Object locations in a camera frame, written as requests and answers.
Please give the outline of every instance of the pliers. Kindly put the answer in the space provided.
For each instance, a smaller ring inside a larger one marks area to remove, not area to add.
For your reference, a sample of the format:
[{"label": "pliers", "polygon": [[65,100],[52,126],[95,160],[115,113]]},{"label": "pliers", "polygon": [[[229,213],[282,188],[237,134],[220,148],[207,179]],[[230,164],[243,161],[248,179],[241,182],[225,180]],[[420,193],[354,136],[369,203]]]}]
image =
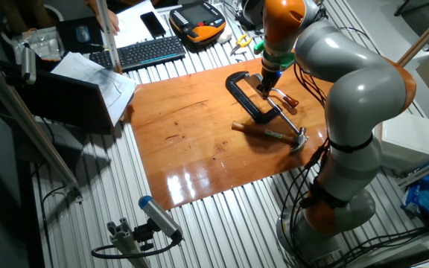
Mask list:
[{"label": "pliers", "polygon": [[238,41],[236,42],[236,46],[235,48],[233,48],[231,50],[231,54],[229,56],[232,56],[235,54],[235,52],[239,49],[239,48],[244,48],[245,46],[249,45],[252,41],[252,37],[250,37],[246,42],[241,43],[241,41],[243,41],[243,39],[245,39],[247,36],[247,34],[243,34],[243,36],[241,36],[240,39],[238,39]]}]

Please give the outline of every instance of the keyboard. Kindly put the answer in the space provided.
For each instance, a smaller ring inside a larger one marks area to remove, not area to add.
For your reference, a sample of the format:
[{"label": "keyboard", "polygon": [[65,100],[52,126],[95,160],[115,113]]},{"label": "keyboard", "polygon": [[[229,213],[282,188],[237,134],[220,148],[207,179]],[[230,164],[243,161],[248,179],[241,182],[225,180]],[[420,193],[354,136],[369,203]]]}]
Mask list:
[{"label": "keyboard", "polygon": [[[117,51],[122,71],[154,66],[167,61],[179,60],[185,56],[185,49],[176,36],[136,43],[124,48],[118,48]],[[89,59],[105,68],[112,68],[108,51],[90,54]]]}]

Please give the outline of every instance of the smartphone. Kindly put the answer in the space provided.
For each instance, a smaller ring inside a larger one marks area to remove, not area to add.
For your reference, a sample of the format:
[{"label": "smartphone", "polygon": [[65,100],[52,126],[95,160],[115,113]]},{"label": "smartphone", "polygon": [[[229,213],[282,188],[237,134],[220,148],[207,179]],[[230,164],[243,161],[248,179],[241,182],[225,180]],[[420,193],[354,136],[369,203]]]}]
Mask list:
[{"label": "smartphone", "polygon": [[162,36],[166,33],[162,24],[156,18],[155,13],[149,12],[142,14],[140,15],[140,19],[142,19],[143,23],[145,26],[147,26],[148,31],[153,37]]}]

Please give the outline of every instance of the hammer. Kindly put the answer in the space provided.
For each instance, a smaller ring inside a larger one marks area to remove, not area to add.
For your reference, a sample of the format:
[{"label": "hammer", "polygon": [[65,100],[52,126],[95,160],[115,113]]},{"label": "hammer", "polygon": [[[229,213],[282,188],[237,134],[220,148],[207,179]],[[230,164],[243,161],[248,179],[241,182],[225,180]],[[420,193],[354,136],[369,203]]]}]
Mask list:
[{"label": "hammer", "polygon": [[290,155],[301,150],[304,147],[304,144],[307,140],[305,135],[301,135],[301,136],[285,135],[285,134],[274,132],[272,130],[262,129],[252,125],[242,124],[237,121],[232,122],[231,129],[246,133],[247,135],[257,136],[260,138],[276,138],[284,142],[285,144],[290,145],[290,153],[289,153]]},{"label": "hammer", "polygon": [[241,131],[247,135],[253,135],[259,138],[277,138],[278,140],[289,145],[292,145],[295,142],[293,136],[277,133],[268,129],[262,129],[256,126],[242,124],[237,121],[232,122],[231,129]]}]

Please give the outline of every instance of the orange handle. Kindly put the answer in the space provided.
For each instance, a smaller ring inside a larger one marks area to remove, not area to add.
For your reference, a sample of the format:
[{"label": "orange handle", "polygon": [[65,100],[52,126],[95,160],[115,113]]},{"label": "orange handle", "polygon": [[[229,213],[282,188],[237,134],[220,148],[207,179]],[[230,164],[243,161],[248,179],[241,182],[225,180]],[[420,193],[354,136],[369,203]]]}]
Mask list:
[{"label": "orange handle", "polygon": [[299,101],[298,100],[294,100],[293,98],[291,98],[289,95],[286,95],[285,97],[282,98],[287,104],[289,104],[290,108],[294,109],[296,108],[296,106],[299,105]]},{"label": "orange handle", "polygon": [[294,143],[294,137],[289,135],[273,132],[265,128],[260,128],[252,125],[246,125],[233,121],[231,125],[232,130],[246,133],[247,135],[253,135],[260,138],[276,138],[286,144],[292,145]]}]

